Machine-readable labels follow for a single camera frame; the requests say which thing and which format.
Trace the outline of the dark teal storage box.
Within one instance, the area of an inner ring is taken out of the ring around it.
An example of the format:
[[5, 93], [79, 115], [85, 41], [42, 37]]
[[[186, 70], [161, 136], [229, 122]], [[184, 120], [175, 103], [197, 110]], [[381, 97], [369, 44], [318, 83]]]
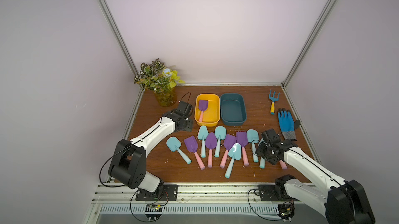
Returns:
[[242, 126], [247, 120], [244, 97], [238, 93], [225, 93], [220, 97], [221, 119], [226, 126]]

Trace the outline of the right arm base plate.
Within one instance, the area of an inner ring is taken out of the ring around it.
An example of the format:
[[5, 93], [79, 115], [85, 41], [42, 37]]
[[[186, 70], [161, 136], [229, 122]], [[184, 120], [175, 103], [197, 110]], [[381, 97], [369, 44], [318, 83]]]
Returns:
[[291, 198], [285, 191], [283, 186], [276, 184], [273, 185], [259, 185], [255, 190], [255, 194], [260, 196], [261, 201], [298, 201], [295, 198]]

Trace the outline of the yellow plastic storage box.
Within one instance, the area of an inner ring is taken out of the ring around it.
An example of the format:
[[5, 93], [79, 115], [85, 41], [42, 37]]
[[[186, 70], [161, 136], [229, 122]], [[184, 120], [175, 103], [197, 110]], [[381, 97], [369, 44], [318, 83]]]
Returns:
[[[208, 101], [207, 109], [203, 113], [202, 121], [200, 121], [201, 110], [198, 108], [200, 101]], [[215, 127], [221, 118], [220, 97], [216, 94], [199, 94], [195, 102], [194, 119], [199, 126]]]

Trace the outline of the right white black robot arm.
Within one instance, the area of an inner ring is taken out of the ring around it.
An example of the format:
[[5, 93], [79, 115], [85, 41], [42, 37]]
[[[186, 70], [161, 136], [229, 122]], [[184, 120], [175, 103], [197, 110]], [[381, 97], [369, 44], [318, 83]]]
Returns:
[[293, 140], [281, 140], [273, 129], [262, 132], [261, 136], [256, 155], [272, 165], [283, 161], [293, 166], [314, 185], [305, 185], [292, 175], [282, 176], [275, 180], [278, 199], [296, 199], [319, 212], [330, 224], [376, 222], [365, 189], [359, 182], [345, 180], [329, 171]]

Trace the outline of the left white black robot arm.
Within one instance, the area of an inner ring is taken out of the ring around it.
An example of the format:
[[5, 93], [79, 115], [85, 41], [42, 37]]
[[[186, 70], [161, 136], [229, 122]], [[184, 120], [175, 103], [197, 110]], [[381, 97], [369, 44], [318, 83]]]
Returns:
[[147, 156], [168, 135], [191, 131], [192, 114], [193, 106], [180, 101], [176, 109], [163, 114], [141, 135], [119, 141], [111, 158], [108, 175], [131, 189], [145, 190], [159, 198], [164, 191], [164, 182], [147, 172]]

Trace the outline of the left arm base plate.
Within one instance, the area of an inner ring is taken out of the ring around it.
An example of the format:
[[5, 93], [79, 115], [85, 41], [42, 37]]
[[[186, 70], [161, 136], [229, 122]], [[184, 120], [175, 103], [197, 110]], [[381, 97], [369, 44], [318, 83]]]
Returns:
[[156, 192], [149, 192], [144, 189], [138, 189], [135, 201], [177, 201], [178, 185], [166, 184], [161, 185]]

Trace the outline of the teal shovel eleventh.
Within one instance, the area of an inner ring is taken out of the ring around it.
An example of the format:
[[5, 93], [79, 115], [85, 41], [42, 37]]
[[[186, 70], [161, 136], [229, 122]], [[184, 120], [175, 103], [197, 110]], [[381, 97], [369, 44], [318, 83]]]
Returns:
[[266, 166], [266, 160], [264, 158], [260, 158], [259, 167], [261, 169], [265, 169], [265, 166]]

